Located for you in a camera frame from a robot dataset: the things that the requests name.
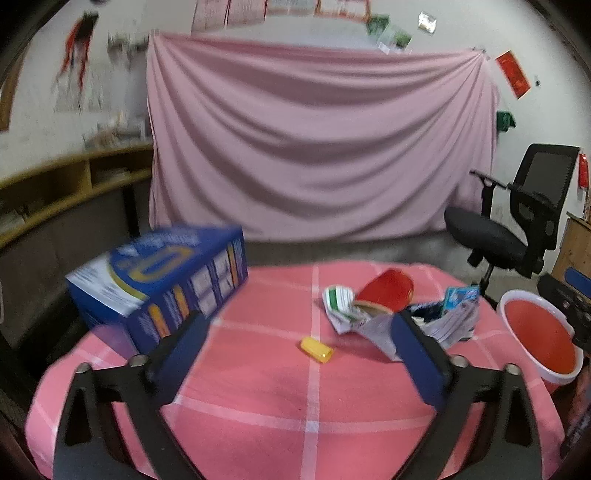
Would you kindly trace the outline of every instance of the blue cardboard box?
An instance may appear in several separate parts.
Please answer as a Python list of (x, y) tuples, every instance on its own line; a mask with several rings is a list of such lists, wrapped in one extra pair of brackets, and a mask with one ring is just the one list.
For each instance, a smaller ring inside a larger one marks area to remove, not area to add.
[(150, 232), (66, 276), (80, 314), (120, 355), (149, 353), (190, 311), (211, 319), (248, 276), (242, 229)]

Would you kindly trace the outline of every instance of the wooden bookshelf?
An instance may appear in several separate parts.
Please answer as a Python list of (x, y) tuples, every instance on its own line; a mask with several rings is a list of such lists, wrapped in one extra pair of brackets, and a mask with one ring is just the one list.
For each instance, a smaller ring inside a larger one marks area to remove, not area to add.
[(14, 209), (25, 215), (24, 224), (0, 233), (0, 248), (76, 205), (148, 180), (152, 154), (151, 144), (93, 151), (0, 180), (0, 212)]

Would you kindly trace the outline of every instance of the chair seat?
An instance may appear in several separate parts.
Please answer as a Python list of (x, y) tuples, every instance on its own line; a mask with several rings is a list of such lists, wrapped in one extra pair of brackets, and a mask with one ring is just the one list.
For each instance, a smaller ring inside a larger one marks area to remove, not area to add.
[(464, 247), (480, 252), (487, 262), (499, 268), (515, 268), (527, 247), (500, 223), (459, 207), (445, 210), (447, 231)]

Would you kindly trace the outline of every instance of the blue packet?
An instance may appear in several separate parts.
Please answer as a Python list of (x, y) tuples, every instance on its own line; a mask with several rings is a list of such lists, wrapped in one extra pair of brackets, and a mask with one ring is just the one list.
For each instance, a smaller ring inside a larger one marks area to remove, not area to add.
[(449, 287), (445, 292), (443, 300), (442, 315), (456, 308), (463, 300), (476, 301), (480, 296), (480, 287), (472, 285), (469, 287)]

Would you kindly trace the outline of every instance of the pink checkered tablecloth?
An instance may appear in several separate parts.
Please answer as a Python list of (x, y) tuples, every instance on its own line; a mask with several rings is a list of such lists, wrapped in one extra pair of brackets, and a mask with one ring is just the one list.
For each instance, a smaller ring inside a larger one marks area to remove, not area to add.
[[(354, 289), (390, 266), (413, 279), (413, 302), (440, 300), (461, 283), (428, 265), (334, 262), (251, 268), (241, 292), (213, 322), (208, 340), (175, 401), (162, 412), (178, 441), (210, 480), (390, 479), (434, 416), (401, 363), (390, 363), (364, 338), (339, 337), (320, 295), (325, 287)], [(509, 362), (524, 371), (540, 430), (544, 476), (558, 465), (564, 437), (550, 395), (533, 364), (485, 302), (473, 340), (450, 353), (480, 367)], [(298, 348), (312, 335), (336, 348), (320, 365)], [(53, 476), (57, 423), (72, 374), (124, 360), (93, 334), (52, 365), (41, 381), (26, 424), (40, 471)], [(154, 472), (125, 410), (116, 414), (136, 467)], [(461, 466), (478, 423), (471, 413), (443, 476)]]

